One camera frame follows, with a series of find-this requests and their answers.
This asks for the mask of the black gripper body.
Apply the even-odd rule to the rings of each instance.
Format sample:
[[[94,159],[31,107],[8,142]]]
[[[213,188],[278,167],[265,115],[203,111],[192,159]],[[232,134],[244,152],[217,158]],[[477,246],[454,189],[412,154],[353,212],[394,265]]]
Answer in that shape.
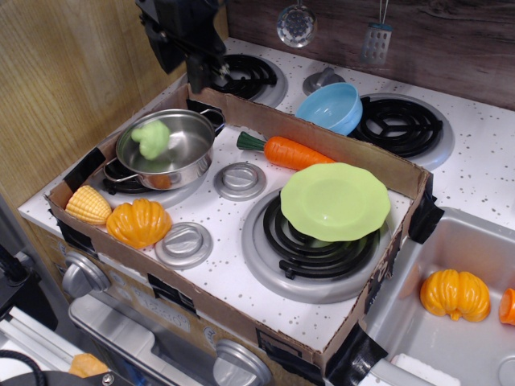
[[[136,1],[142,25],[157,23],[174,44],[188,55],[220,58],[225,45],[216,32],[214,18],[221,9],[218,1]]]

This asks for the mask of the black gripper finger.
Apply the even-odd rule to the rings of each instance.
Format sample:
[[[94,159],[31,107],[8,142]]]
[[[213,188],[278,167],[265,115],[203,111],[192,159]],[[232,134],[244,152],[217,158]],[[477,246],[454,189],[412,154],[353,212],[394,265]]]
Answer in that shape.
[[[185,55],[157,23],[146,20],[144,28],[160,67],[166,74],[172,73],[185,61]]]
[[[186,58],[187,78],[193,93],[201,93],[212,85],[211,60],[206,55],[190,55]]]

